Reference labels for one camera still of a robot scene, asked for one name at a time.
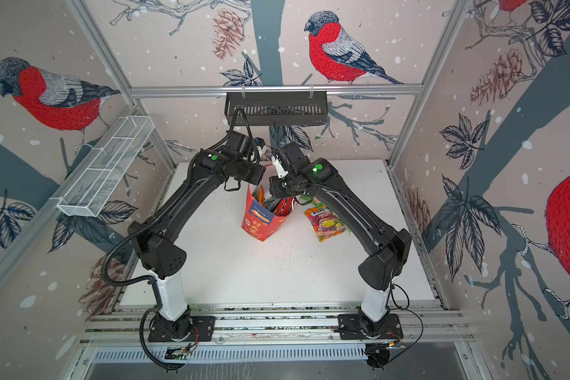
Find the red paper gift bag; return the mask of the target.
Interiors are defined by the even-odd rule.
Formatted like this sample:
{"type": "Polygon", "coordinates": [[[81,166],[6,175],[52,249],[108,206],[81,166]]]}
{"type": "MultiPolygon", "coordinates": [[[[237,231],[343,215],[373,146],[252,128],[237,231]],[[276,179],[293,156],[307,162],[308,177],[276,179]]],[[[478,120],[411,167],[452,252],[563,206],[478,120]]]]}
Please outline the red paper gift bag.
{"type": "Polygon", "coordinates": [[[252,191],[256,186],[249,185],[246,193],[245,212],[242,218],[242,229],[251,237],[264,242],[275,234],[278,229],[289,218],[273,215],[269,209],[265,208],[254,196],[252,191]]]}

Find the orange candy snack packet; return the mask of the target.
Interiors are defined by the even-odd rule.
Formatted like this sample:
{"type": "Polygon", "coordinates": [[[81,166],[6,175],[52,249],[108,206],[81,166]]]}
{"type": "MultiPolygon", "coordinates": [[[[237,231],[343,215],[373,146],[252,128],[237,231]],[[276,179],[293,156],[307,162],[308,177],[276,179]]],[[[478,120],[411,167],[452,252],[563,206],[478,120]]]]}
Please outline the orange candy snack packet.
{"type": "Polygon", "coordinates": [[[323,203],[311,202],[312,207],[305,210],[305,216],[313,226],[319,242],[343,234],[345,224],[323,203]]]}

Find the red snack bag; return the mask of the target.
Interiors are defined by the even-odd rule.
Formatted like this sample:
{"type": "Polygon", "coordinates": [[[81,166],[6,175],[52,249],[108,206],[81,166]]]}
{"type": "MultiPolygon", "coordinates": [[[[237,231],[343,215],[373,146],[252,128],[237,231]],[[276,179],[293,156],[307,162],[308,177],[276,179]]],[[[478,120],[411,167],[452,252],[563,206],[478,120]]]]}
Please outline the red snack bag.
{"type": "Polygon", "coordinates": [[[283,198],[278,202],[273,215],[284,218],[291,214],[291,211],[295,205],[296,198],[288,197],[283,198]]]}

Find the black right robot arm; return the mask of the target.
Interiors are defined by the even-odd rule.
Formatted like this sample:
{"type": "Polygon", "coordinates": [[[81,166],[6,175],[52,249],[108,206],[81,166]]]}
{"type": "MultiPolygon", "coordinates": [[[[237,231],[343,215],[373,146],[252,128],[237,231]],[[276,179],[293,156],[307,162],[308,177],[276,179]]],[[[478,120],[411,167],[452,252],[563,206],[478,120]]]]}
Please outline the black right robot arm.
{"type": "Polygon", "coordinates": [[[409,257],[410,232],[396,231],[378,218],[329,161],[324,158],[310,161],[294,142],[274,150],[272,164],[277,172],[270,178],[272,195],[308,195],[318,199],[361,243],[368,258],[358,267],[367,285],[359,312],[360,330],[367,337],[384,333],[390,314],[391,288],[409,257]]]}

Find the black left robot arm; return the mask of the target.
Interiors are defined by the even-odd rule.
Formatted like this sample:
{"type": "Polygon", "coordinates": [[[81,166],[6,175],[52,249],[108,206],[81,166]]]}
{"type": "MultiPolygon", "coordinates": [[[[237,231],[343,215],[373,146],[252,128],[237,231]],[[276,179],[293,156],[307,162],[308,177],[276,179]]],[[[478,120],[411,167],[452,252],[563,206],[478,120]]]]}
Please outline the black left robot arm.
{"type": "Polygon", "coordinates": [[[154,326],[171,340],[184,340],[193,330],[179,275],[187,253],[175,242],[185,223],[220,185],[231,178],[237,183],[260,183],[265,168],[257,154],[252,137],[228,131],[223,142],[195,155],[185,181],[154,215],[129,227],[128,234],[133,237],[132,244],[149,273],[155,294],[154,326]]]}

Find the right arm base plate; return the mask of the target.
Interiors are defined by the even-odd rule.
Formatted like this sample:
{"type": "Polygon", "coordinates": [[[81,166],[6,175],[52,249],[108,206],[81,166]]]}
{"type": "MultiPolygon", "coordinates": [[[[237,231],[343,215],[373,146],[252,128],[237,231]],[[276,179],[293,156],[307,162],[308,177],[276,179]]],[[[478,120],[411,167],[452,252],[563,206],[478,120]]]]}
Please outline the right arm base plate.
{"type": "Polygon", "coordinates": [[[342,340],[402,340],[399,316],[388,313],[380,321],[372,321],[363,313],[340,314],[334,332],[342,340]]]}

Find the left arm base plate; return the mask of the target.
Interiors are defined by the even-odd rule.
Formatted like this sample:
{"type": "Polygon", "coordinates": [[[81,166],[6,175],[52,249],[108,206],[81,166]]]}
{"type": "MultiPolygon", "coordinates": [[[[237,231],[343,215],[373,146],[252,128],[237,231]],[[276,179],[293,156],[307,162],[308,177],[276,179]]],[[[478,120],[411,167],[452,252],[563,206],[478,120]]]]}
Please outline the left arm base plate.
{"type": "Polygon", "coordinates": [[[214,328],[213,316],[183,316],[178,321],[168,321],[159,314],[150,323],[148,340],[151,343],[209,342],[214,328]]]}

